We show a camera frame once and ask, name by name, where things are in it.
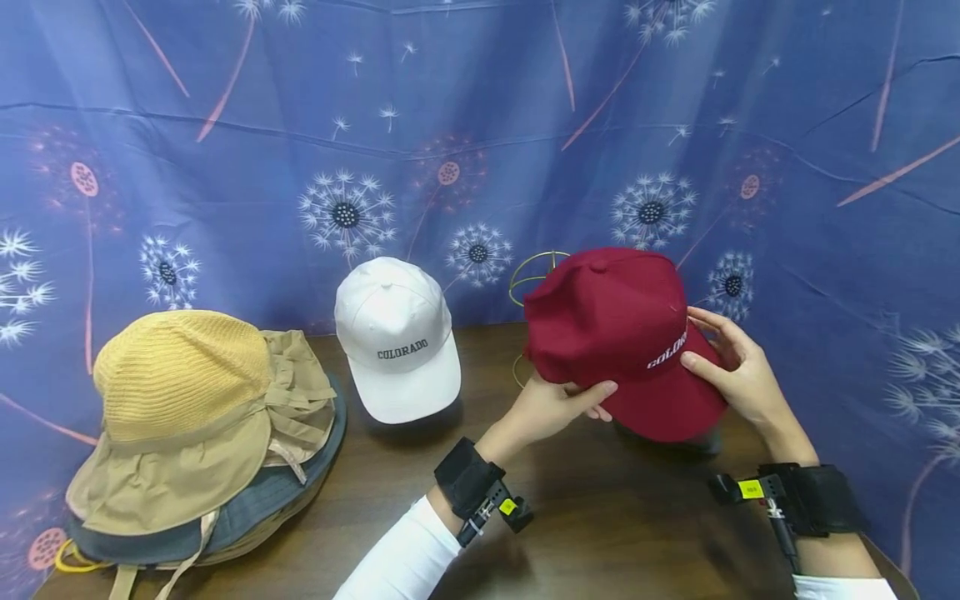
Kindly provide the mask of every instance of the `wire hat stand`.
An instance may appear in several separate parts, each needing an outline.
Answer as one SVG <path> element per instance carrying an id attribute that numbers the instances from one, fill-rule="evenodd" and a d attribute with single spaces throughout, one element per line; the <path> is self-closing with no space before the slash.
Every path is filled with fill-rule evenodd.
<path id="1" fill-rule="evenodd" d="M 531 281 L 543 281 L 544 279 L 546 279 L 546 276 L 548 276 L 548 275 L 550 275 L 551 273 L 553 273 L 553 270 L 557 268 L 557 264 L 558 264 L 561 260 L 563 260 L 564 258 L 567 258 L 568 256 L 570 256 L 570 254 L 568 254 L 567 252 L 561 252 L 561 251 L 559 251 L 559 250 L 551 250 L 551 251 L 547 251 L 547 252 L 540 252 L 540 253 L 538 253 L 538 254 L 534 254 L 534 255 L 531 256 L 530 258 L 527 258 L 526 260 L 524 260 L 523 262 L 521 262 L 519 265 L 517 265 L 517 266 L 516 266 L 516 269 L 514 270 L 514 274 L 510 276 L 510 287 L 509 287 L 509 289 L 508 289 L 508 291 L 507 291 L 507 293 L 510 295 L 510 300 L 511 300 L 514 304 L 516 304 L 517 306 L 519 306 L 520 308 L 523 308 L 523 302 L 521 302 L 520 300 L 517 300 L 517 299 L 516 299 L 516 295 L 514 294 L 514 290 L 515 290 L 518 286 L 523 285 L 523 284 L 526 284 L 526 283 L 529 283 L 529 282 L 531 282 Z M 524 268 L 525 268 L 527 265 L 530 265 L 531 263 L 538 263 L 538 264 L 539 264 L 539 263 L 541 263 L 541 262 L 545 262 L 545 261 L 541 261 L 541 260 L 538 260 L 538 259 L 547 258 L 547 257 L 549 257 L 549 261 L 548 261 L 548 265 L 549 265 L 549 266 L 548 266 L 547 272 L 546 272 L 545 274 L 543 274 L 543 275 L 536 275 L 536 276 L 524 276 L 523 278 L 520 278 L 521 275 L 522 275 L 521 272 L 524 270 Z M 513 366 L 511 367 L 511 371 L 512 371 L 513 374 L 514 374 L 514 381 L 516 382 L 516 384 L 517 384 L 517 385 L 520 387 L 520 389 L 522 390 L 522 389 L 523 389 L 523 383 L 520 381 L 519 375 L 516 374 L 516 367 L 520 364 L 520 361 L 521 361 L 521 360 L 523 360 L 523 352 L 521 352 L 520 354 L 518 354 L 517 357 L 514 359 L 514 364 L 513 364 Z"/>

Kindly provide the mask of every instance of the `gold wire frame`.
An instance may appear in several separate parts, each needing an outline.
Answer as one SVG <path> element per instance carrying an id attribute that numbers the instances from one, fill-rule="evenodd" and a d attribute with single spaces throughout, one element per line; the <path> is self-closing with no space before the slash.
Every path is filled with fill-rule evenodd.
<path id="1" fill-rule="evenodd" d="M 542 258 L 544 256 L 550 257 L 550 269 L 546 272 L 546 275 L 538 275 L 538 276 L 524 277 L 523 279 L 517 279 L 517 277 L 520 275 L 520 271 L 523 270 L 523 267 L 526 267 L 528 264 L 530 264 L 534 260 L 537 260 L 538 258 Z M 557 268 L 557 263 L 559 262 L 557 260 L 557 256 L 562 256 L 563 258 L 566 258 L 569 256 L 569 254 L 566 252 L 561 252 L 559 250 L 541 252 L 539 254 L 534 254 L 533 256 L 531 256 L 530 258 L 527 258 L 526 260 L 524 260 L 523 262 L 521 262 L 519 265 L 516 266 L 516 269 L 514 270 L 514 274 L 510 276 L 510 288 L 508 289 L 510 300 L 512 300 L 514 304 L 516 304 L 520 308 L 523 308 L 523 302 L 521 302 L 520 300 L 517 300 L 516 297 L 514 296 L 514 289 L 521 283 L 526 283 L 528 281 L 541 281 L 543 279 L 546 279 L 546 276 L 550 275 L 550 273 L 552 273 L 553 270 Z M 516 366 L 520 364 L 521 360 L 523 360 L 522 353 L 518 354 L 514 359 L 514 364 L 511 367 L 511 372 L 513 372 L 514 374 L 514 381 L 522 390 L 523 383 L 520 381 L 520 376 L 516 374 Z"/>

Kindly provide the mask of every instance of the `yellow label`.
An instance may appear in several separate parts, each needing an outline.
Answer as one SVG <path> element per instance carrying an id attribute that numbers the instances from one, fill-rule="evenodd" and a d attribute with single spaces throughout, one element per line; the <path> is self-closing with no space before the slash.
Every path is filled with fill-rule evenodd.
<path id="1" fill-rule="evenodd" d="M 500 504 L 500 512 L 506 516 L 510 516 L 510 513 L 512 513 L 515 508 L 516 503 L 510 498 L 507 498 L 502 504 Z"/>
<path id="2" fill-rule="evenodd" d="M 740 486 L 740 493 L 744 500 L 755 500 L 763 497 L 763 486 L 755 479 L 737 482 Z"/>

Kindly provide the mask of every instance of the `red baseball cap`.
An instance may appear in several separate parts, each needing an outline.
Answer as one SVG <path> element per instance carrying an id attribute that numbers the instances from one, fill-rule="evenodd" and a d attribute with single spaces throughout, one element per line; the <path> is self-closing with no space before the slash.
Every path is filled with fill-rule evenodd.
<path id="1" fill-rule="evenodd" d="M 684 286 L 669 258 L 630 248 L 578 252 L 524 299 L 527 358 L 547 381 L 589 387 L 615 381 L 603 407 L 657 442 L 704 434 L 727 402 L 680 364 L 691 350 L 719 363 L 686 317 Z"/>

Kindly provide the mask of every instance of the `stacked hats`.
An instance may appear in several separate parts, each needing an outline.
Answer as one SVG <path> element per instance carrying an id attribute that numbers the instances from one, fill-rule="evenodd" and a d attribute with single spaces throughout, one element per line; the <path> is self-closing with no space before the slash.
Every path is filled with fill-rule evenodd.
<path id="1" fill-rule="evenodd" d="M 680 364 L 692 350 L 716 351 L 686 316 L 684 286 L 654 252 L 601 248 L 573 254 L 525 298 L 527 357 L 547 381 L 588 387 L 612 380 L 603 407 L 657 442 L 707 433 L 727 407 L 706 381 Z"/>
<path id="2" fill-rule="evenodd" d="M 437 281 L 380 257 L 337 288 L 337 338 L 371 416 L 403 423 L 438 413 L 460 394 L 460 357 Z"/>
<path id="3" fill-rule="evenodd" d="M 222 313 L 147 315 L 110 340 L 94 383 L 104 432 L 67 490 L 77 554 L 138 568 L 240 556 L 316 495 L 346 429 L 345 404 L 300 331 Z"/>

